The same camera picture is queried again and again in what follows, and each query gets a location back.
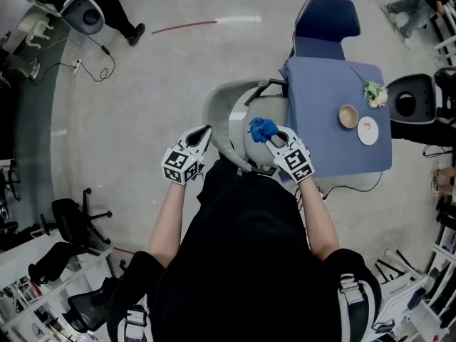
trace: wooden bowl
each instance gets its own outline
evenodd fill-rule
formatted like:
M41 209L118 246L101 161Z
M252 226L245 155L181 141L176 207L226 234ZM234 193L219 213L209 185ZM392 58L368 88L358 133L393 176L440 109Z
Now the wooden bowl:
M339 109L339 120L345 128L354 128L359 121L358 111L352 105L344 105Z

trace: person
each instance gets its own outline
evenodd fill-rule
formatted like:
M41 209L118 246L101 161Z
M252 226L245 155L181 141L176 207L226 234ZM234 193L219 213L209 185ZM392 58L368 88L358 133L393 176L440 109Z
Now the person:
M136 46L145 32L145 25L143 23L139 23L136 27L134 27L128 20L127 14L123 10L119 0L94 1L103 12L105 24L118 30L125 37L130 46Z
M383 12L397 26L394 14L410 13L408 22L398 29L401 41L410 48L410 37L415 29L424 26L438 12L440 15L445 13L443 6L449 0L399 0L382 6Z
M438 177L446 177L450 179L451 177L456 177L456 168L446 167L440 168L440 166L435 166L432 170L432 182L431 189L432 193L437 196L439 194L448 195L456 199L456 187L450 184L439 184Z
M312 176L299 189L305 223L277 181L239 176L221 155L181 243L186 187L172 182L147 252L133 256L108 304L111 341L144 294L155 342L341 341L341 275L366 280L376 306L380 285L360 254L340 247Z

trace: black shoe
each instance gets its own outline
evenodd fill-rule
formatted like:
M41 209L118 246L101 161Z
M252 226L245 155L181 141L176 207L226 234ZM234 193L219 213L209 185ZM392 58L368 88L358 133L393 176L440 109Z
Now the black shoe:
M136 27L136 35L132 38L127 39L128 44L130 44L132 47L136 46L141 36L144 34L144 31L145 25L143 23L138 24L138 26Z

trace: gray pants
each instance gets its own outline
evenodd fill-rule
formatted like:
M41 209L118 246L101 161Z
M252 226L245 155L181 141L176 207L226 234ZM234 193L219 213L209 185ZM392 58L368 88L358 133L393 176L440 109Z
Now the gray pants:
M392 14L412 14L406 25L399 29L405 38L410 38L415 29L424 26L435 15L434 8L426 0L399 0L388 4L386 9Z

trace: table with blue tablecloth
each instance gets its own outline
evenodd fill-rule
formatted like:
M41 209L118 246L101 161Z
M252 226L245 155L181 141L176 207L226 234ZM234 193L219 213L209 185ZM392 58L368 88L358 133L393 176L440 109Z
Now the table with blue tablecloth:
M380 172L391 168L391 129L388 105L371 108L364 97L366 81L383 85L379 67L327 58L291 57L281 69L289 83L287 126L311 151L316 177ZM372 117L378 139L364 145L356 127L338 119L342 105L356 108L359 119Z

